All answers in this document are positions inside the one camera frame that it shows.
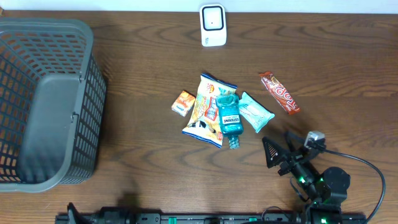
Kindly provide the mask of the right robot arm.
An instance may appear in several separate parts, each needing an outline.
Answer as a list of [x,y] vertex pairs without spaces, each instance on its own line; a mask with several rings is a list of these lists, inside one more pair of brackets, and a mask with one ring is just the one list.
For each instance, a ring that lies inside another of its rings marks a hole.
[[347,199],[351,177],[339,167],[329,167],[319,173],[310,162],[326,149],[325,135],[310,131],[305,139],[285,134],[287,149],[264,137],[268,168],[280,167],[278,174],[292,174],[293,187],[306,205],[300,213],[289,217],[291,223],[343,223],[341,204]]

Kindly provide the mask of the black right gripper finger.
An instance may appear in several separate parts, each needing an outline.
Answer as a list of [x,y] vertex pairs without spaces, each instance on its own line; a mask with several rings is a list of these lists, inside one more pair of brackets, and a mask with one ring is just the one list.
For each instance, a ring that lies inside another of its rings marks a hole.
[[281,166],[283,169],[288,168],[290,151],[267,137],[263,137],[262,143],[266,155],[266,165],[269,169],[275,166]]
[[289,149],[295,149],[294,143],[298,143],[299,147],[302,147],[305,143],[305,140],[302,139],[301,137],[298,137],[296,134],[291,133],[290,131],[287,131],[285,133],[285,140],[288,145]]

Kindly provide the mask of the red brown chocolate bar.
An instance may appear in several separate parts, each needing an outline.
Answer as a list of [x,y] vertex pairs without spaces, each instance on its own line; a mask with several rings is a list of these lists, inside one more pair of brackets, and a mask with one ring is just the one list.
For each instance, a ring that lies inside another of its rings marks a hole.
[[292,98],[285,86],[276,79],[272,72],[267,71],[260,73],[259,76],[267,91],[289,115],[300,112],[298,104]]

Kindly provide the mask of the teal wet wipes pack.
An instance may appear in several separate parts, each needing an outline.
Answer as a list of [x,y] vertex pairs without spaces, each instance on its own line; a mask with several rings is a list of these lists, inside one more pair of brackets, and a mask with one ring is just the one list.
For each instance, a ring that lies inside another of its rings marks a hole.
[[271,113],[261,104],[259,104],[254,98],[249,96],[245,91],[243,92],[241,99],[239,100],[239,113],[243,116],[254,128],[256,133],[275,117],[274,113]]

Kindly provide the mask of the small orange snack packet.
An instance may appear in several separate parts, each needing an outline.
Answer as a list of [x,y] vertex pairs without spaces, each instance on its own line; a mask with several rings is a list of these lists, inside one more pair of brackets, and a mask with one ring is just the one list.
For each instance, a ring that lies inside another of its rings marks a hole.
[[195,103],[196,98],[187,91],[182,91],[173,102],[171,109],[181,116],[186,116]]

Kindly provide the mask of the teal mouthwash bottle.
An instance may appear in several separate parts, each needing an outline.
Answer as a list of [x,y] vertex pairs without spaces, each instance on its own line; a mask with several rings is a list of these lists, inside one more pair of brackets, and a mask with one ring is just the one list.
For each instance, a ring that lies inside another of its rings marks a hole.
[[220,116],[220,129],[223,136],[228,138],[229,148],[239,148],[239,136],[244,132],[244,128],[239,113],[238,95],[220,95],[216,98],[216,105]]

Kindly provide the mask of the yellow snack bag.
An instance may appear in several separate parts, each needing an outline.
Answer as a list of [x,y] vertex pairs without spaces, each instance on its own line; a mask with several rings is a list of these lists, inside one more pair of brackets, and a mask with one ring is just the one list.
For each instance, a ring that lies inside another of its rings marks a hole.
[[220,129],[216,99],[220,95],[233,94],[236,89],[236,85],[202,73],[192,115],[188,124],[182,129],[182,134],[221,148],[223,134]]

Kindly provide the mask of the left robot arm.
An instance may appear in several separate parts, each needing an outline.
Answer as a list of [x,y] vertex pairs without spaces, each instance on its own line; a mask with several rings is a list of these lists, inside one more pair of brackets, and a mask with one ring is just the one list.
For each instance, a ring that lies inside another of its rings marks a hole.
[[73,224],[134,224],[136,217],[124,208],[102,207],[91,215],[80,214],[74,204],[67,206],[69,223]]

